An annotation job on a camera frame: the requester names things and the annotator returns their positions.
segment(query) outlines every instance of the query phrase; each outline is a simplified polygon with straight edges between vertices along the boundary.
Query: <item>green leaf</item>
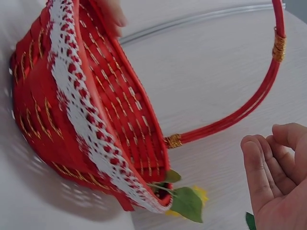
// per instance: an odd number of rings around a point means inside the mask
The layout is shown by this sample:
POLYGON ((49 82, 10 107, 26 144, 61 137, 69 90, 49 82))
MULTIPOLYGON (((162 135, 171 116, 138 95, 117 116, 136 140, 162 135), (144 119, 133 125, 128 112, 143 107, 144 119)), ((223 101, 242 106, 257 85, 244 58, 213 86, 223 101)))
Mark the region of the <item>green leaf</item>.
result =
POLYGON ((202 201, 189 187, 174 190, 174 200, 171 210, 194 222, 202 223, 202 201))
POLYGON ((181 176, 179 173, 175 172, 174 170, 169 170, 166 172, 166 177, 163 182, 165 183, 175 183, 181 180, 181 176))
POLYGON ((249 230, 257 230, 254 215, 247 212, 245 214, 245 220, 246 220, 249 230))

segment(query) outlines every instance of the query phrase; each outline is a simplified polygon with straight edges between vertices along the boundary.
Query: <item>basket handle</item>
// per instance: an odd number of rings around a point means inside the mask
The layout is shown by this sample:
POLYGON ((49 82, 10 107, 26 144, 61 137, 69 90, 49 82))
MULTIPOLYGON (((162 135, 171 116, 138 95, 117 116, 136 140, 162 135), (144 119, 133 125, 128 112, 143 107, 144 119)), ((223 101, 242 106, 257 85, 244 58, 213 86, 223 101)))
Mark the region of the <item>basket handle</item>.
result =
POLYGON ((286 47, 283 4, 281 0, 272 0, 272 3, 276 18, 276 27, 274 29, 275 41, 272 50, 272 61, 269 70, 256 93, 241 108, 219 121, 187 133, 174 134, 166 137, 165 143, 169 149, 180 147, 183 144, 207 137, 226 128, 229 128, 253 112, 268 95, 276 79, 280 63, 284 59, 286 47))

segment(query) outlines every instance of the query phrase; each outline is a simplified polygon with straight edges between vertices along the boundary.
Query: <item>finger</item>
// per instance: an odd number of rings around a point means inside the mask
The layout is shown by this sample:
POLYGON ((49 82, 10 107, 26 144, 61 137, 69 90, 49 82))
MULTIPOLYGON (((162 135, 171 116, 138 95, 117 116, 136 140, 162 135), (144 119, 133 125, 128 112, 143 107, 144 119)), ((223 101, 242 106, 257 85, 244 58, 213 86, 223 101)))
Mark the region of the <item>finger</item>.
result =
POLYGON ((275 198, 282 197, 283 193, 281 192, 281 190, 276 185, 274 178, 272 176, 272 173, 270 171, 270 168, 269 168, 267 161, 265 159, 266 155, 272 155, 272 150, 270 148, 270 145, 268 144, 267 140, 263 136, 255 135, 255 137, 257 138, 258 142, 261 145, 261 150, 262 150, 261 156, 262 156, 263 166, 264 166, 264 170, 267 174, 267 178, 268 178, 268 181, 269 181, 270 188, 273 192, 273 195, 274 195, 275 198))
POLYGON ((122 32, 121 29, 115 25, 112 22, 106 22, 106 27, 109 29, 108 31, 111 33, 112 36, 114 37, 121 37, 122 32))
POLYGON ((298 141, 307 134, 307 127, 297 123, 290 123, 273 125, 272 131, 278 144, 290 147, 295 151, 298 141))
POLYGON ((120 6, 119 0, 96 0, 103 13, 111 17, 112 21, 119 27, 127 25, 127 19, 120 6))
POLYGON ((289 177, 294 170, 294 158, 273 136, 268 136, 266 140, 271 151, 264 152, 265 161, 276 186, 287 195, 296 187, 295 182, 289 177))
POLYGON ((254 135, 254 136, 246 136, 246 137, 243 138, 242 141, 243 142, 252 141, 252 142, 257 144, 257 146, 260 150, 260 153, 261 153, 261 160, 262 160, 263 168, 265 170, 265 173, 266 173, 270 188, 273 192, 273 195, 274 195, 275 198, 282 196, 283 194, 279 190, 279 188, 276 186, 276 184, 275 184, 275 182, 272 178, 271 172, 269 170, 269 167, 265 162, 264 152, 271 150, 269 144, 266 141, 266 139, 261 135, 254 135))
POLYGON ((258 145, 252 141, 241 142, 244 155, 244 166, 248 181, 250 200, 255 215, 268 202, 274 199, 270 188, 258 145))

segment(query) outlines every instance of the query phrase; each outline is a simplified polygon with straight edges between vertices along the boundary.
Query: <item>gold wire wrap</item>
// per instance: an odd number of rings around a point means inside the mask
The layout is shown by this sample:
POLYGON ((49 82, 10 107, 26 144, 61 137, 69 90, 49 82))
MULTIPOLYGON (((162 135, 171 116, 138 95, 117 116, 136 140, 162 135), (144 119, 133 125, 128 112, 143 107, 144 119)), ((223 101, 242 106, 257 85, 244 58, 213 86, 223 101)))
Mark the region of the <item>gold wire wrap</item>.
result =
POLYGON ((166 137, 165 142, 167 143, 167 147, 169 149, 174 149, 182 146, 180 134, 173 134, 169 137, 166 137))
POLYGON ((285 56, 287 39, 285 37, 280 37, 277 34, 276 28, 274 30, 275 30, 275 42, 274 42, 272 55, 275 61, 281 63, 285 56))

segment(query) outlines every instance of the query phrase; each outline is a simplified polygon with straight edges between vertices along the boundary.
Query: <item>palm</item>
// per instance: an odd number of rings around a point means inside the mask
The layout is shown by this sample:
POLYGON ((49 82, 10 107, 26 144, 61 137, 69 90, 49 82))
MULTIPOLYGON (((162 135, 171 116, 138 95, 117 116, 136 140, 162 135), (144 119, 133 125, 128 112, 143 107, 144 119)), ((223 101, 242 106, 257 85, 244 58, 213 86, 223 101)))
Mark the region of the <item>palm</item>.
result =
POLYGON ((306 229, 307 128, 275 126, 273 136, 247 136, 241 147, 257 229, 306 229))

